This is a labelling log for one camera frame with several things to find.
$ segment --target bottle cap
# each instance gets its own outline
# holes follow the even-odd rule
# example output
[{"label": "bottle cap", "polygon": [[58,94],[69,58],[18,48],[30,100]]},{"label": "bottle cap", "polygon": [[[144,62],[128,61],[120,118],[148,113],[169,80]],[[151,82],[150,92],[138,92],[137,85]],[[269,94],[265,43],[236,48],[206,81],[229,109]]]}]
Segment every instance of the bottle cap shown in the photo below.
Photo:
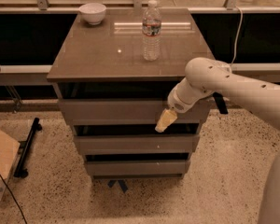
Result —
[{"label": "bottle cap", "polygon": [[156,0],[149,0],[148,6],[149,7],[156,7],[158,5],[158,2]]}]

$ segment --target black stand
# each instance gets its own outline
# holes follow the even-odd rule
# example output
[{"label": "black stand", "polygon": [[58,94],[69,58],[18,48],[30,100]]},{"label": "black stand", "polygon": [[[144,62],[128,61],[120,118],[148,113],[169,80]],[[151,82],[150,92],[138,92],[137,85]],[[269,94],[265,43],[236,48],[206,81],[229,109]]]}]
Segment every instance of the black stand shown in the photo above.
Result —
[{"label": "black stand", "polygon": [[29,148],[32,144],[33,138],[35,136],[36,131],[41,131],[42,127],[41,124],[39,123],[39,118],[35,118],[34,123],[32,124],[31,130],[28,134],[27,140],[21,142],[20,148],[22,148],[21,156],[15,171],[14,176],[15,177],[21,177],[25,178],[28,176],[28,171],[27,169],[23,169],[23,165],[25,164]]}]

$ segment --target white bowl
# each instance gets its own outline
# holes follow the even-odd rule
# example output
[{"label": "white bowl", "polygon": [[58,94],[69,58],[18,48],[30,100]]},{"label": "white bowl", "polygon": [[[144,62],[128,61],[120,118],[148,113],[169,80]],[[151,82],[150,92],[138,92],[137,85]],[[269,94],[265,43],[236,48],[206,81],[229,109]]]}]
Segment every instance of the white bowl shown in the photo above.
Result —
[{"label": "white bowl", "polygon": [[100,24],[105,18],[106,7],[103,4],[90,3],[81,6],[79,12],[82,18],[90,25]]}]

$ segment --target cardboard box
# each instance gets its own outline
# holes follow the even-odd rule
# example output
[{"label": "cardboard box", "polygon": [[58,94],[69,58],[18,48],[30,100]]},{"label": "cardboard box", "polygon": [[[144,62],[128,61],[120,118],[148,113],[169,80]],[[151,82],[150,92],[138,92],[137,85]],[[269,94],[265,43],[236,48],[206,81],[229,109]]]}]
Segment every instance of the cardboard box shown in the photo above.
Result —
[{"label": "cardboard box", "polygon": [[[0,130],[0,174],[8,182],[20,143]],[[6,189],[0,178],[0,201]]]}]

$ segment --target plastic water bottle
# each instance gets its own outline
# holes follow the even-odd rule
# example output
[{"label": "plastic water bottle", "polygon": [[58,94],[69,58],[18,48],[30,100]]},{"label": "plastic water bottle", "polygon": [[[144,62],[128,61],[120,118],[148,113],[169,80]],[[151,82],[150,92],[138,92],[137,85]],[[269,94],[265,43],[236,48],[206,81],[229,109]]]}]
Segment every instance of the plastic water bottle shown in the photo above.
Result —
[{"label": "plastic water bottle", "polygon": [[143,57],[154,61],[160,56],[161,14],[157,9],[157,1],[148,2],[148,9],[143,14]]}]

